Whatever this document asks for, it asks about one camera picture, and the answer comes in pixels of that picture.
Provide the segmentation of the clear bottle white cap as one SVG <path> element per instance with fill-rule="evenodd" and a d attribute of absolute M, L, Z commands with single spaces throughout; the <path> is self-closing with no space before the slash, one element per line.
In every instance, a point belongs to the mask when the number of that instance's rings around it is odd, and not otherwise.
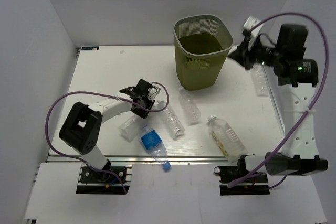
<path fill-rule="evenodd" d="M 121 136 L 130 143 L 139 136 L 141 129 L 145 125 L 153 125 L 158 118 L 159 112 L 150 112 L 146 119 L 134 114 L 119 126 L 119 132 Z"/>

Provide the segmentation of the square bottle yellow label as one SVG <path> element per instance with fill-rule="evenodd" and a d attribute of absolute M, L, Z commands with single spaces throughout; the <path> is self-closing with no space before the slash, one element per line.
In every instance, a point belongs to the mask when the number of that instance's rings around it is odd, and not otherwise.
<path fill-rule="evenodd" d="M 248 154 L 247 148 L 227 121 L 210 116 L 208 123 L 212 138 L 230 163 L 236 162 L 241 156 Z"/>

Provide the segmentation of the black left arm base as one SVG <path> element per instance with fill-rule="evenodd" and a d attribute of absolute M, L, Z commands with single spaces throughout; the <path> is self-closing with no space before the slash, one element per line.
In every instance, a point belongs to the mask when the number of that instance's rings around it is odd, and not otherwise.
<path fill-rule="evenodd" d="M 119 179 L 112 174 L 97 173 L 82 165 L 76 194 L 77 195 L 125 195 L 131 185 L 132 166 L 131 165 L 111 165 L 110 170 L 115 173 Z"/>

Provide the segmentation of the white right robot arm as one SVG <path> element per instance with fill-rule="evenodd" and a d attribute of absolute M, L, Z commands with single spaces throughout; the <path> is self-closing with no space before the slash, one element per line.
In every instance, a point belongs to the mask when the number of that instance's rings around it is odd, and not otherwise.
<path fill-rule="evenodd" d="M 319 76 L 316 61 L 304 58 L 308 30 L 303 25 L 283 24 L 277 42 L 269 46 L 261 42 L 260 30 L 256 25 L 245 25 L 243 42 L 228 55 L 246 70 L 254 65 L 271 67 L 282 91 L 282 118 L 289 137 L 280 152 L 265 155 L 267 163 L 260 171 L 294 176 L 324 172 L 328 161 L 319 156 L 313 111 L 309 108 Z"/>

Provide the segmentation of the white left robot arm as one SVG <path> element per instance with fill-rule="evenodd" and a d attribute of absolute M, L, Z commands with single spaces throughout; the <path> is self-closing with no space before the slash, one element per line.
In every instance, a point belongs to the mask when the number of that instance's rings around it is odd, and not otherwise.
<path fill-rule="evenodd" d="M 159 93 L 160 88 L 141 79 L 135 87 L 124 88 L 102 101 L 92 104 L 77 102 L 65 119 L 59 138 L 91 167 L 98 181 L 104 182 L 110 178 L 111 168 L 109 160 L 97 146 L 102 124 L 126 112 L 146 119 Z"/>

